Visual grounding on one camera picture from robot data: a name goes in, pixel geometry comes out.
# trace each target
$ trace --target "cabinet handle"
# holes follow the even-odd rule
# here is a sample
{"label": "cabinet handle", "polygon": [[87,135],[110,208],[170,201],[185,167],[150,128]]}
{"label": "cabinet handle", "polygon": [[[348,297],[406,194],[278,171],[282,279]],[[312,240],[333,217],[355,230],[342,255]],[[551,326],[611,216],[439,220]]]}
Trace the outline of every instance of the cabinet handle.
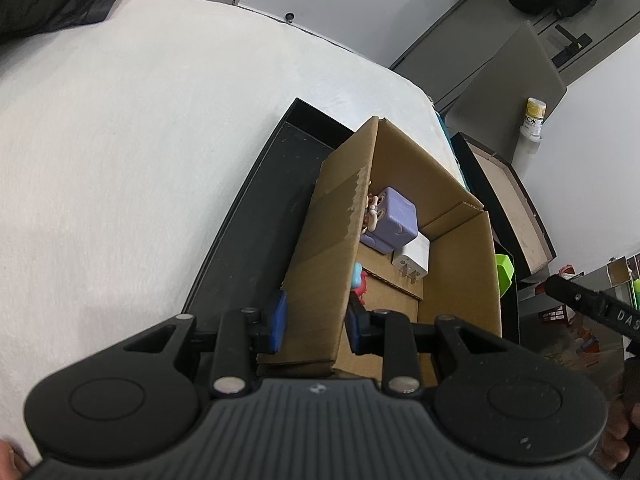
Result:
{"label": "cabinet handle", "polygon": [[569,61],[573,56],[578,54],[582,49],[586,46],[593,43],[593,40],[583,34],[580,38],[576,38],[573,34],[571,34],[568,30],[566,30],[562,25],[556,25],[556,30],[562,34],[565,38],[571,41],[571,44],[566,46],[560,52],[558,52],[555,56],[551,58],[551,61],[556,66],[556,68],[560,68],[567,61]]}

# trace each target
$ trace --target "power adapter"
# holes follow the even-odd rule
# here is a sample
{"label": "power adapter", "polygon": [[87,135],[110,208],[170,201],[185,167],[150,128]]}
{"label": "power adapter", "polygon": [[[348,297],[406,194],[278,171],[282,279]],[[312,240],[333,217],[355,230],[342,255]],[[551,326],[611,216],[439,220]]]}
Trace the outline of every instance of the power adapter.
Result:
{"label": "power adapter", "polygon": [[417,238],[394,251],[391,262],[415,283],[429,272],[429,245],[429,239],[418,233]]}

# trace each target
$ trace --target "cardboard box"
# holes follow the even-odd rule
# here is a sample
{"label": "cardboard box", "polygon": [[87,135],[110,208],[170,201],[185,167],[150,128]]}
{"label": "cardboard box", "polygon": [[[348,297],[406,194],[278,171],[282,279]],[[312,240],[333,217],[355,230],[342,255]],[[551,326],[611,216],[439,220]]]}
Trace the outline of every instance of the cardboard box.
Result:
{"label": "cardboard box", "polygon": [[453,136],[451,144],[471,191],[489,212],[495,237],[513,255],[518,279],[545,267],[556,252],[511,165],[462,134]]}
{"label": "cardboard box", "polygon": [[[392,267],[390,256],[359,243],[367,193],[386,186],[415,204],[420,232],[431,240],[429,274],[414,285]],[[261,359],[271,374],[341,370],[380,378],[382,359],[351,354],[344,331],[357,260],[374,275],[364,295],[367,309],[399,310],[422,323],[455,314],[500,334],[494,242],[482,204],[402,131],[377,117],[322,165],[282,285],[289,299],[284,346]],[[435,384],[429,357],[421,359],[424,379]]]}

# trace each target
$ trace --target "logo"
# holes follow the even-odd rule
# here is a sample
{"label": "logo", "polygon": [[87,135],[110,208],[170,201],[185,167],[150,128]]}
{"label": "logo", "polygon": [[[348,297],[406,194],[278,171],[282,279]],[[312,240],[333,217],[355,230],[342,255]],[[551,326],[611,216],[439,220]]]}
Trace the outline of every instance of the logo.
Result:
{"label": "logo", "polygon": [[623,310],[620,310],[616,319],[618,321],[622,321],[625,325],[629,328],[633,328],[634,330],[638,330],[640,328],[640,319],[632,316],[631,314],[627,314]]}
{"label": "logo", "polygon": [[309,386],[309,391],[312,394],[316,394],[316,395],[320,395],[320,394],[324,394],[325,391],[327,391],[329,388],[327,388],[326,386],[324,386],[324,384],[314,384],[313,386]]}

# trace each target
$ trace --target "red object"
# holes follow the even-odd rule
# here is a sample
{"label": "red object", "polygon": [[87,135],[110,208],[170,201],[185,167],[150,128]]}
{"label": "red object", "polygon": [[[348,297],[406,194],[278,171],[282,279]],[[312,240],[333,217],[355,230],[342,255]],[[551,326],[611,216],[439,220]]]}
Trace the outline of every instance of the red object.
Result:
{"label": "red object", "polygon": [[600,343],[598,342],[598,338],[591,330],[580,327],[578,329],[578,337],[582,338],[584,341],[578,349],[578,353],[586,352],[589,354],[597,354],[600,352]]}
{"label": "red object", "polygon": [[[558,270],[558,275],[562,276],[563,274],[575,274],[574,266],[565,265],[560,270]],[[536,295],[544,294],[545,292],[545,282],[541,282],[536,285]],[[565,326],[571,326],[569,323],[569,315],[566,311],[566,305],[557,306],[555,308],[550,308],[549,310],[545,310],[544,312],[540,312],[538,314],[538,319],[542,323],[551,323],[551,324],[562,324]]]}
{"label": "red object", "polygon": [[360,279],[362,280],[360,286],[357,288],[352,288],[351,290],[356,293],[356,296],[360,299],[362,304],[364,304],[362,295],[367,291],[367,273],[364,270],[360,273]]}

